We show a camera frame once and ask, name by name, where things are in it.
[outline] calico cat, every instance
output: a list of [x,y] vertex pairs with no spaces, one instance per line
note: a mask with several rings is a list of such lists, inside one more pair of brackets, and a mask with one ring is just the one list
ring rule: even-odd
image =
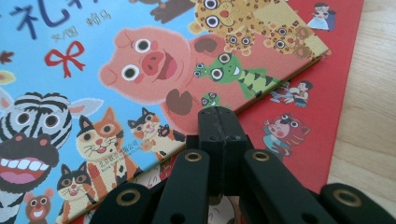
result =
[[170,129],[168,124],[161,125],[160,118],[145,107],[142,107],[142,116],[137,120],[128,120],[131,132],[142,140],[141,148],[144,151],[153,151],[158,161],[170,156],[171,151],[184,146],[186,136]]
[[119,184],[132,180],[140,168],[122,150],[123,130],[109,107],[104,117],[95,122],[81,116],[77,137],[79,154],[87,160],[92,187],[102,199]]
[[56,223],[66,223],[96,203],[93,199],[95,193],[92,189],[91,178],[87,172],[87,162],[84,161],[75,171],[71,171],[67,165],[62,164],[61,173],[57,190],[64,199],[64,204]]

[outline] metal ring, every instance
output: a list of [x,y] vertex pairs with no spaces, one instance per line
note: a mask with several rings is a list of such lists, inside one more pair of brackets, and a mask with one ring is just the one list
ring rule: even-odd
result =
[[[124,199],[122,199],[122,197],[126,194],[132,193],[134,195],[134,197],[132,198],[132,200],[129,201],[125,201]],[[121,205],[121,206],[129,206],[132,205],[134,203],[137,203],[140,199],[140,192],[137,189],[126,189],[123,192],[121,192],[118,196],[117,196],[117,204]]]
[[270,156],[262,151],[257,151],[253,153],[253,158],[256,161],[269,161],[270,160]]
[[[351,197],[352,200],[347,200],[343,198],[343,194],[345,194],[348,197]],[[361,198],[359,198],[358,195],[354,194],[353,192],[347,190],[347,189],[336,189],[332,195],[335,197],[335,199],[338,200],[338,202],[343,203],[345,205],[351,206],[351,207],[360,207],[361,206]]]
[[200,161],[202,158],[202,155],[199,154],[198,152],[190,152],[190,153],[186,154],[186,156],[184,158],[186,159],[186,161]]

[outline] cartoon eye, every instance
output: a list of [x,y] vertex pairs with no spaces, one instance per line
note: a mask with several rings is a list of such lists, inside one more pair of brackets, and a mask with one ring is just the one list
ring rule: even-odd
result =
[[86,133],[86,134],[84,134],[84,136],[82,136],[82,138],[83,138],[85,141],[89,141],[92,137],[91,137],[91,135],[90,135],[89,133]]
[[207,103],[209,103],[209,101],[207,101],[206,98],[202,98],[201,103],[203,106],[207,105]]
[[17,123],[20,125],[25,124],[27,121],[29,121],[29,118],[29,114],[23,112],[17,116]]
[[286,31],[286,29],[284,29],[284,28],[280,28],[277,32],[278,32],[280,35],[285,35],[285,34],[288,33],[288,32]]
[[105,127],[102,128],[101,133],[111,133],[115,129],[114,125],[112,124],[107,124]]
[[150,47],[151,47],[151,42],[149,42],[149,40],[147,39],[139,39],[134,44],[134,48],[139,53],[146,53],[147,51],[149,51]]
[[238,41],[238,39],[236,39],[235,36],[232,36],[232,37],[230,38],[230,43],[234,44],[234,43],[236,43],[236,41]]
[[286,44],[285,44],[285,42],[283,42],[282,40],[276,41],[276,47],[277,47],[277,48],[283,49],[283,48],[285,48],[285,46],[286,46]]
[[223,72],[219,68],[215,68],[212,70],[212,77],[215,79],[214,81],[219,81],[223,76]]
[[216,0],[205,0],[204,4],[207,9],[215,9],[218,7],[218,2]]
[[151,116],[151,115],[148,115],[148,116],[146,117],[146,121],[150,121],[150,120],[152,120],[152,116]]
[[243,43],[244,45],[250,44],[250,38],[248,38],[248,37],[243,38],[243,39],[242,39],[242,43]]
[[139,76],[139,68],[136,65],[128,64],[121,71],[122,77],[127,81],[133,81]]
[[37,201],[35,199],[33,199],[32,201],[30,201],[30,205],[35,206],[37,204]]
[[216,28],[219,25],[219,18],[216,16],[209,16],[206,18],[206,25],[210,28]]
[[65,187],[70,186],[72,184],[72,180],[71,179],[64,179],[61,182],[61,184],[62,184],[62,186],[65,186]]
[[200,77],[200,76],[201,76],[201,72],[196,71],[196,72],[194,72],[194,75],[195,75],[196,77]]
[[297,128],[298,127],[298,123],[296,121],[292,121],[290,125],[293,128]]
[[229,62],[231,59],[230,55],[228,53],[223,53],[219,56],[219,61],[221,63],[227,63]]
[[214,92],[210,92],[210,93],[209,93],[210,99],[214,99],[214,98],[216,98],[216,96],[218,96],[218,95],[215,94]]
[[87,176],[85,176],[85,175],[79,175],[79,176],[76,178],[76,183],[78,183],[78,184],[83,183],[86,179],[87,179]]
[[48,115],[45,119],[45,124],[48,128],[53,128],[56,127],[56,125],[59,123],[59,118],[56,115]]
[[41,203],[41,204],[46,204],[46,203],[47,203],[47,199],[46,199],[46,198],[42,198],[42,199],[40,200],[40,203]]

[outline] book cover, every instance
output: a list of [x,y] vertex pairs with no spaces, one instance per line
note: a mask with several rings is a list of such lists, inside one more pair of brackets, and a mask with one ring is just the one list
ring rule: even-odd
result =
[[288,4],[329,51],[238,118],[256,148],[277,153],[306,188],[319,192],[328,179],[363,1]]
[[241,111],[327,50],[277,0],[24,0],[0,27],[0,223],[75,219],[181,150],[198,111]]

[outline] wooden table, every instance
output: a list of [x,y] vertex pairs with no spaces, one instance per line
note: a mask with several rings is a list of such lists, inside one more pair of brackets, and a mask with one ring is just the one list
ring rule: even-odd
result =
[[329,183],[360,189],[394,217],[395,12],[394,0],[364,2],[329,176]]

